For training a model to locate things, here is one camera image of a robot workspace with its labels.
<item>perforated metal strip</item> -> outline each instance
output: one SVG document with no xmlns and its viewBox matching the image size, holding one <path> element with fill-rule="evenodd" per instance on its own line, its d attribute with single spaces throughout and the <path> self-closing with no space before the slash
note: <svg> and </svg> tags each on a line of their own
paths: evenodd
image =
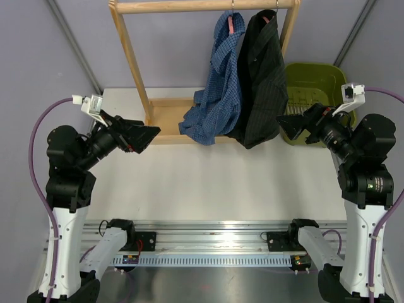
<svg viewBox="0 0 404 303">
<path fill-rule="evenodd" d="M 117 255 L 111 266 L 118 267 L 291 267 L 286 255 L 146 255 L 138 264 L 125 264 Z"/>
</svg>

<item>clothes hanger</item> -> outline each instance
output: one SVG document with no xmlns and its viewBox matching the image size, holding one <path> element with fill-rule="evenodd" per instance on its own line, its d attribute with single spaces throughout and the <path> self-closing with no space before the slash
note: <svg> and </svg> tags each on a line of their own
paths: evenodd
<svg viewBox="0 0 404 303">
<path fill-rule="evenodd" d="M 277 14 L 278 14 L 278 9 L 279 9 L 279 0 L 276 0 L 276 13 L 277 13 Z M 265 17 L 265 16 L 263 16 L 263 19 L 264 19 L 265 22 L 267 22 L 267 23 L 270 22 L 270 20 L 269 20 L 267 17 Z"/>
<path fill-rule="evenodd" d="M 227 22 L 229 23 L 229 34 L 234 33 L 233 26 L 233 14 L 234 14 L 234 0 L 232 0 L 232 15 L 227 18 Z"/>
</svg>

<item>clothes rack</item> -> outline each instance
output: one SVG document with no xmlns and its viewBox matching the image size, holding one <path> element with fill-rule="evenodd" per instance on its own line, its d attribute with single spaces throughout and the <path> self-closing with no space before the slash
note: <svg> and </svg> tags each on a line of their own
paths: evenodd
<svg viewBox="0 0 404 303">
<path fill-rule="evenodd" d="M 188 144 L 195 143 L 184 134 L 179 134 L 178 123 L 183 121 L 184 114 L 194 105 L 189 98 L 148 98 L 145 85 L 136 61 L 128 29 L 123 18 L 125 14 L 142 13 L 174 13 L 186 11 L 225 11 L 246 9 L 287 9 L 285 22 L 280 35 L 282 54 L 285 57 L 287 46 L 299 12 L 300 0 L 196 0 L 196 1 L 164 1 L 120 3 L 110 0 L 109 9 L 114 20 L 122 48 L 128 60 L 133 80 L 145 110 L 145 124 L 159 126 L 161 133 L 153 140 L 153 144 Z M 226 136 L 217 136 L 216 143 L 236 142 Z"/>
</svg>

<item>dark shirt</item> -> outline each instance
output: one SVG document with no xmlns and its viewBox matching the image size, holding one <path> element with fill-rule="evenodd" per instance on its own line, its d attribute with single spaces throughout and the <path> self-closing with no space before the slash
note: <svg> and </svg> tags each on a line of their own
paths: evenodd
<svg viewBox="0 0 404 303">
<path fill-rule="evenodd" d="M 233 14 L 234 33 L 229 34 L 226 11 L 215 27 L 208 82 L 204 90 L 195 92 L 195 106 L 179 123 L 180 134 L 186 134 L 203 145 L 215 144 L 215 136 L 231 131 L 241 112 L 241 89 L 237 77 L 236 46 L 245 32 L 244 20 Z"/>
<path fill-rule="evenodd" d="M 269 19 L 266 23 L 263 16 Z M 242 92 L 240 118 L 226 134 L 250 149 L 279 133 L 275 117 L 288 102 L 286 73 L 279 43 L 276 13 L 260 11 L 248 23 L 237 72 Z"/>
</svg>

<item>robotic arm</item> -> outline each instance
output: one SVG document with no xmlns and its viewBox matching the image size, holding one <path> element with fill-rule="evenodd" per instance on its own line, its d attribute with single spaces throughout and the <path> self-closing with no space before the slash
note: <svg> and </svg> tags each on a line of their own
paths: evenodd
<svg viewBox="0 0 404 303">
<path fill-rule="evenodd" d="M 28 297 L 28 303 L 96 302 L 101 277 L 111 259 L 120 249 L 136 244 L 133 222 L 113 219 L 102 240 L 79 263 L 81 233 L 96 180 L 88 170 L 117 147 L 127 153 L 141 153 L 160 128 L 108 115 L 101 110 L 102 97 L 99 96 L 73 96 L 73 103 L 81 104 L 81 110 L 97 122 L 89 136 L 80 135 L 67 125 L 59 126 L 48 135 L 50 167 L 46 200 L 57 218 L 59 238 L 54 238 L 50 224 L 44 277 L 39 290 Z M 57 251 L 54 251 L 54 241 L 59 243 Z M 52 271 L 55 259 L 56 270 Z M 52 276 L 54 283 L 50 287 Z M 50 288 L 52 295 L 47 300 Z"/>
<path fill-rule="evenodd" d="M 383 162 L 394 146 L 395 125 L 379 114 L 369 114 L 352 131 L 342 117 L 365 102 L 364 86 L 342 86 L 346 104 L 337 109 L 319 103 L 302 115 L 280 116 L 277 121 L 286 135 L 295 140 L 303 130 L 310 135 L 306 143 L 323 142 L 342 161 L 338 182 L 347 213 L 347 250 L 343 261 L 324 240 L 315 226 L 295 226 L 302 245 L 319 270 L 319 290 L 327 302 L 392 302 L 384 294 L 381 278 L 383 232 L 371 255 L 371 239 L 377 223 L 393 205 L 393 178 Z M 369 287 L 369 262 L 374 265 L 374 286 Z"/>
</svg>

